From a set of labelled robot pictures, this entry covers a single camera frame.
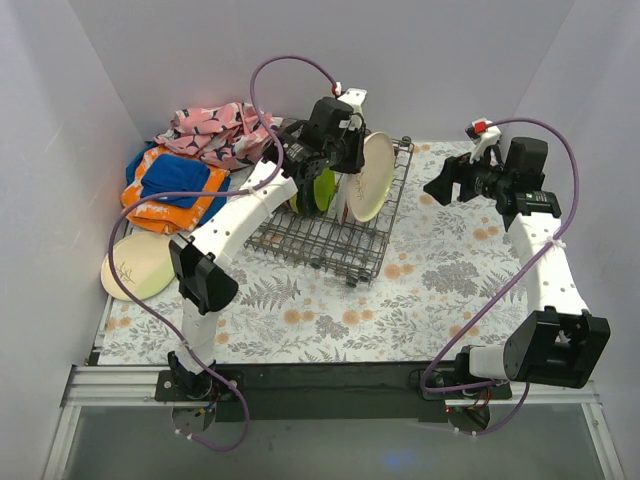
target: table surface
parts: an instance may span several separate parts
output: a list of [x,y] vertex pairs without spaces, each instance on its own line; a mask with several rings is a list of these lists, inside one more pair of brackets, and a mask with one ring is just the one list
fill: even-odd
[[[438,205],[422,187],[470,142],[416,145],[378,278],[355,288],[332,272],[241,250],[229,274],[240,284],[220,316],[220,363],[429,360],[517,271],[493,203]],[[180,327],[177,280],[147,303]],[[500,344],[526,316],[517,285],[460,342]],[[114,300],[100,365],[164,365],[174,335],[131,302]],[[453,358],[454,348],[446,358]]]

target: wire dish rack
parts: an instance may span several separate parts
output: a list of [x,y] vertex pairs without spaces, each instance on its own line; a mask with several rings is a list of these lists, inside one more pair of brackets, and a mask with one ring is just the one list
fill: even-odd
[[322,216],[304,217],[279,207],[247,240],[255,250],[271,252],[294,263],[332,270],[347,285],[369,283],[382,268],[393,223],[413,156],[410,137],[394,140],[395,175],[380,213],[367,223],[338,223],[335,202]]

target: white backdrop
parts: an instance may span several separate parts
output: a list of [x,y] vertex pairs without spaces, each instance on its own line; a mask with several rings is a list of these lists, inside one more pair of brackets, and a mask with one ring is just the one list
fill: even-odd
[[[512,114],[573,0],[70,0],[145,138],[174,110],[248,98],[266,58],[312,57],[370,92],[373,130],[453,139]],[[263,108],[307,117],[327,94],[307,65],[259,77]]]
[[65,0],[0,0],[0,477],[40,478],[141,145]]
[[[581,0],[536,73],[517,113],[565,132],[580,166],[581,202],[566,235],[574,278],[612,337],[596,369],[604,414],[627,478],[640,478],[640,4]],[[516,127],[512,133],[534,133]],[[546,188],[569,210],[569,162],[555,152]]]

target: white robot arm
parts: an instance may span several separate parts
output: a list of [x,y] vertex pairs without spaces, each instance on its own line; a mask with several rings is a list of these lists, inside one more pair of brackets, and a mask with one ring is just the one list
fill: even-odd
[[[487,123],[481,119],[467,129],[473,150],[447,158],[424,191],[448,205],[458,183],[461,202],[478,195],[495,200],[525,265],[560,228],[557,199],[541,190],[547,144],[514,138],[506,161],[494,162],[492,154],[500,155],[500,131]],[[461,383],[486,378],[580,388],[588,380],[609,339],[609,324],[590,314],[571,276],[564,244],[554,243],[524,276],[529,316],[504,345],[464,347],[456,358]]]
[[[366,95],[366,90],[348,89],[337,100],[327,97],[318,101],[311,119],[306,122],[311,134],[307,137],[304,132],[301,134],[306,143],[291,135],[286,137],[289,140],[283,141],[284,169],[281,168],[267,186],[254,190],[254,186],[276,168],[273,162],[263,160],[241,187],[241,190],[251,191],[251,195],[235,197],[215,217],[194,230],[188,239],[179,238],[170,243],[171,259],[183,297],[182,331],[188,345],[204,364],[214,362],[218,317],[238,291],[237,283],[224,273],[238,249],[279,205],[298,192],[296,179],[308,184],[327,166],[348,172],[358,168],[364,142],[362,105]],[[323,151],[323,147],[327,148],[325,140],[333,138],[329,135],[338,135],[341,142],[351,145],[353,154],[347,161],[335,160],[340,157],[335,151]],[[311,161],[299,160],[309,158],[304,156],[306,154]],[[313,172],[308,168],[305,170],[309,165],[313,165]],[[181,345],[176,352],[170,353],[169,364],[186,388],[195,391],[195,376],[203,369],[185,347]]]
[[[240,187],[241,190],[253,190],[253,186],[267,178],[274,168],[273,163],[259,162],[249,179]],[[280,170],[271,183],[261,190],[229,201],[216,216],[194,230],[189,241],[205,258],[213,259],[215,265],[224,272],[231,265],[238,249],[260,224],[297,191],[293,179],[285,178]],[[187,241],[183,240],[176,246],[184,251]],[[201,303],[194,303],[193,298],[188,295],[183,298],[182,304],[182,333],[196,355],[206,365],[210,365],[213,363],[213,342],[220,311],[205,313],[205,309],[200,308]],[[182,366],[190,372],[198,374],[202,371],[202,367],[193,360],[184,345],[178,348],[176,356]]]

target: pink cloth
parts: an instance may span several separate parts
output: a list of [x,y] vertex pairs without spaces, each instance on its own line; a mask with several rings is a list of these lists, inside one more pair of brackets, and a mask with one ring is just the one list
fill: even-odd
[[[268,113],[264,118],[270,128],[278,127],[280,119]],[[178,110],[169,130],[154,140],[175,153],[237,170],[258,162],[270,137],[253,106],[234,102],[218,108]]]

